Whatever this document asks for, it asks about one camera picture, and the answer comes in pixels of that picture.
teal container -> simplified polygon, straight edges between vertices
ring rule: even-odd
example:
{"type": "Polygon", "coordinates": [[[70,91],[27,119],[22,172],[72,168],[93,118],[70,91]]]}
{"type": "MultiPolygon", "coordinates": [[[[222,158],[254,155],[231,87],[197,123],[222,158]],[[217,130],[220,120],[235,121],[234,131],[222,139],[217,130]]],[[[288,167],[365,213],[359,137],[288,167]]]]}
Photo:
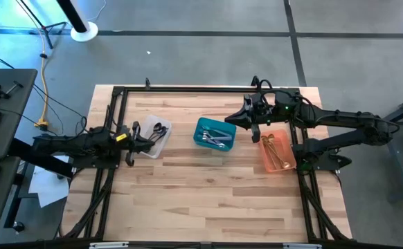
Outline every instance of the teal container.
{"type": "Polygon", "coordinates": [[[216,120],[211,120],[209,118],[200,118],[199,121],[197,122],[197,128],[195,128],[195,133],[194,133],[194,141],[196,144],[212,149],[217,149],[220,151],[230,151],[232,149],[232,146],[234,145],[234,139],[235,139],[235,132],[237,130],[237,127],[233,124],[229,124],[226,122],[220,122],[216,120]],[[224,148],[220,148],[216,145],[212,145],[209,142],[204,142],[201,137],[198,135],[201,135],[203,133],[203,128],[202,127],[209,127],[209,129],[216,129],[219,131],[223,131],[224,133],[227,133],[231,135],[232,140],[231,141],[221,141],[224,143],[224,148]]]}

gray concrete floor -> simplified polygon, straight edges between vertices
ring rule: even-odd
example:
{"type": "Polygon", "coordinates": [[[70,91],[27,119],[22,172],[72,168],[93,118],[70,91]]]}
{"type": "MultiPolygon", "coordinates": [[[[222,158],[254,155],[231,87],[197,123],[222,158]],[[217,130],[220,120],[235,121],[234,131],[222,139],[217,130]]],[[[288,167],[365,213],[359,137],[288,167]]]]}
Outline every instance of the gray concrete floor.
{"type": "MultiPolygon", "coordinates": [[[[97,20],[101,30],[288,31],[283,0],[107,1],[97,20]]],[[[55,1],[31,2],[46,25],[65,20],[55,1]]],[[[81,4],[92,17],[102,1],[81,4]]],[[[291,5],[298,32],[403,33],[402,0],[291,0],[291,5]]],[[[32,27],[14,1],[0,0],[0,28],[5,27],[32,27]]],[[[290,38],[98,36],[85,44],[69,36],[52,38],[49,94],[83,114],[96,84],[142,84],[145,77],[153,84],[248,85],[258,75],[277,86],[298,86],[290,38]]],[[[307,85],[319,87],[325,109],[384,116],[403,101],[403,39],[298,42],[307,85]]],[[[40,51],[37,35],[0,35],[0,57],[16,68],[39,68],[40,51]]],[[[39,77],[36,84],[41,86],[39,77]]],[[[37,120],[42,103],[32,94],[24,114],[37,120]]],[[[79,117],[52,105],[59,110],[64,134],[71,135],[79,117]]],[[[50,111],[48,118],[58,130],[50,111]]],[[[336,135],[344,129],[329,131],[336,135]]],[[[19,139],[32,142],[38,134],[31,123],[21,121],[19,139]]],[[[342,152],[353,159],[341,170],[341,180],[354,238],[403,246],[403,201],[386,200],[397,180],[387,149],[355,146],[342,152]]],[[[63,202],[41,210],[36,200],[24,201],[18,219],[27,224],[26,231],[0,230],[0,243],[51,239],[63,202]],[[29,219],[29,212],[37,218],[29,219]]]]}

orange plastic bin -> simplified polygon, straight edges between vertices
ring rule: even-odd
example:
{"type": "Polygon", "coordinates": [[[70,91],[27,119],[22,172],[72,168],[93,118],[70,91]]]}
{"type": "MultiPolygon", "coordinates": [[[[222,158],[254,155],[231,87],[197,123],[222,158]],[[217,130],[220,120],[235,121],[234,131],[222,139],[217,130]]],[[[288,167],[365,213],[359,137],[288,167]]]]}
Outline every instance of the orange plastic bin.
{"type": "Polygon", "coordinates": [[[284,129],[266,131],[262,132],[261,136],[269,136],[270,134],[274,135],[274,146],[276,148],[276,151],[278,152],[278,155],[283,161],[288,162],[290,166],[283,168],[278,160],[276,160],[276,165],[274,165],[272,163],[271,156],[265,149],[260,137],[260,142],[258,143],[258,145],[260,146],[260,152],[263,157],[263,163],[265,164],[266,171],[269,173],[273,173],[294,169],[297,166],[296,159],[294,158],[294,153],[292,153],[291,143],[289,142],[286,131],[284,129]]]}

butcher block tabletop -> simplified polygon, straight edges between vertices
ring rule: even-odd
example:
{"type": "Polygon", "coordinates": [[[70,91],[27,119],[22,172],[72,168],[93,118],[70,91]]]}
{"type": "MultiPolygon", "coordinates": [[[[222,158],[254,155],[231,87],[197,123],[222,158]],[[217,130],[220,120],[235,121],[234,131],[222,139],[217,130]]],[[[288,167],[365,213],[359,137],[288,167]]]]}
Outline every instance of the butcher block tabletop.
{"type": "MultiPolygon", "coordinates": [[[[102,126],[113,85],[95,87],[88,128],[102,126]]],[[[321,107],[316,87],[301,94],[321,107]]],[[[303,209],[295,171],[268,174],[251,131],[237,128],[229,152],[196,145],[192,139],[200,117],[224,121],[240,110],[243,93],[129,92],[124,125],[140,125],[146,116],[171,121],[168,143],[157,159],[135,156],[116,170],[107,215],[105,240],[306,242],[303,209]]],[[[274,97],[267,97],[274,103],[274,97]]],[[[117,120],[118,100],[115,114],[117,120]]],[[[261,131],[285,129],[285,123],[260,125],[261,131]]],[[[326,127],[308,129],[310,138],[328,137],[326,127]]],[[[298,130],[299,142],[301,133],[298,130]]],[[[62,229],[68,232],[91,200],[95,169],[82,170],[71,184],[62,229]]],[[[341,186],[330,172],[316,172],[323,209],[351,237],[341,186]]],[[[96,231],[99,210],[94,220],[96,231]]],[[[312,211],[314,231],[319,234],[312,211]]]]}

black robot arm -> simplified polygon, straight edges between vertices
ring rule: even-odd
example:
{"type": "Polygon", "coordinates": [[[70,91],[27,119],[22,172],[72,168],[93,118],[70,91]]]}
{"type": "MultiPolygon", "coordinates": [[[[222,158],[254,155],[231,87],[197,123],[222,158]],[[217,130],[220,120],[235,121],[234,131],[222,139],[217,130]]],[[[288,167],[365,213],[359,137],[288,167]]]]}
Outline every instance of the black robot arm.
{"type": "Polygon", "coordinates": [[[154,144],[140,136],[140,125],[136,121],[132,132],[124,125],[119,133],[96,127],[78,136],[38,136],[34,138],[33,149],[46,154],[64,152],[74,158],[74,167],[117,165],[120,152],[127,150],[125,162],[134,166],[134,153],[147,152],[154,144]]]}
{"type": "Polygon", "coordinates": [[[323,140],[308,138],[302,145],[293,147],[296,156],[315,163],[321,154],[361,143],[385,145],[399,127],[369,112],[343,112],[322,110],[304,98],[298,89],[270,89],[244,96],[243,107],[225,118],[225,122],[252,130],[252,141],[260,140],[258,125],[272,122],[292,122],[295,127],[315,128],[318,125],[353,128],[354,131],[323,140]],[[274,93],[274,105],[266,100],[266,94],[274,93]]]}

